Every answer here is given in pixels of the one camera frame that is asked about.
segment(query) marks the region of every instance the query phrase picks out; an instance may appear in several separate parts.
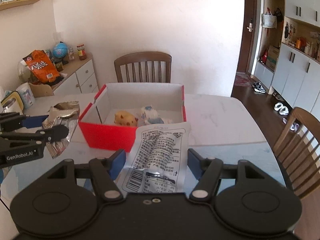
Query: blue globe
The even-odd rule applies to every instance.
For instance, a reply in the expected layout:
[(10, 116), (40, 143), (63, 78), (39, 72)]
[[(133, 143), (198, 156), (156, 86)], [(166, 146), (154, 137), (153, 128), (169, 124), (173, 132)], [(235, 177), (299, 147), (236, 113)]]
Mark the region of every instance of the blue globe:
[(63, 42), (60, 42), (53, 48), (52, 54), (56, 58), (63, 58), (68, 54), (68, 47)]

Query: dining table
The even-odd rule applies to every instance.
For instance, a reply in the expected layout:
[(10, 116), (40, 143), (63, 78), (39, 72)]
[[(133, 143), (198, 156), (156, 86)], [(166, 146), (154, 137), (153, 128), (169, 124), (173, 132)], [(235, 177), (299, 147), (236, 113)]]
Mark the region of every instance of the dining table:
[[(78, 94), (36, 98), (33, 106), (24, 111), (30, 116), (44, 115), (50, 106), (60, 102), (78, 101), (80, 110), (94, 101), (95, 94)], [(219, 158), (226, 164), (237, 164), (245, 159), (269, 174), (285, 186), (280, 168), (263, 133), (244, 105), (236, 98), (214, 95), (186, 94), (184, 99), (187, 122), (191, 125), (189, 148), (204, 158)], [(21, 132), (34, 132), (37, 128), (21, 128)], [(12, 199), (49, 169), (64, 159), (73, 159), (75, 164), (88, 163), (93, 158), (110, 157), (114, 151), (90, 148), (79, 127), (65, 151), (52, 159), (48, 150), (44, 157), (11, 168), (0, 185), (1, 200), (10, 209)], [(234, 179), (221, 180), (219, 191), (234, 185)], [(77, 179), (84, 185), (84, 179)], [(196, 178), (187, 167), (184, 192), (188, 196), (197, 184)], [(18, 231), (7, 208), (0, 203), (0, 240), (14, 238)]]

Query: foil pouch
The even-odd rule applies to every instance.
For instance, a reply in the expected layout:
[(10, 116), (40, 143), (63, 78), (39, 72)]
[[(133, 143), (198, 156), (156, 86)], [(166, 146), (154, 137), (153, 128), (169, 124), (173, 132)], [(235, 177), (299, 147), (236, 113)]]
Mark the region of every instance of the foil pouch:
[(57, 142), (47, 142), (47, 149), (53, 159), (60, 156), (69, 145), (78, 125), (79, 115), (80, 106), (77, 101), (63, 102), (50, 107), (49, 116), (43, 121), (42, 127), (46, 129), (62, 124), (69, 128), (69, 134), (66, 138)]

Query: open box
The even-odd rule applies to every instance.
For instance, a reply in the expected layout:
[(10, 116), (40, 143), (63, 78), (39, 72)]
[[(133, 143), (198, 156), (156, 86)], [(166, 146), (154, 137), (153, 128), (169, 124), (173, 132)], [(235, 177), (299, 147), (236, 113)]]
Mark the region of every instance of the open box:
[(126, 110), (139, 118), (140, 109), (153, 106), (162, 118), (186, 122), (184, 86), (170, 83), (109, 83), (104, 85), (79, 118), (89, 147), (130, 152), (137, 127), (117, 126), (115, 113)]

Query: doormat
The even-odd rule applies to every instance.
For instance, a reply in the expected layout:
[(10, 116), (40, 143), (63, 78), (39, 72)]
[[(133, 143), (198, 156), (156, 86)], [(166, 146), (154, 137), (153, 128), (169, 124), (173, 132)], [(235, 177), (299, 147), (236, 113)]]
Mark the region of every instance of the doormat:
[(246, 73), (237, 72), (235, 79), (235, 86), (251, 87), (254, 80), (250, 78)]

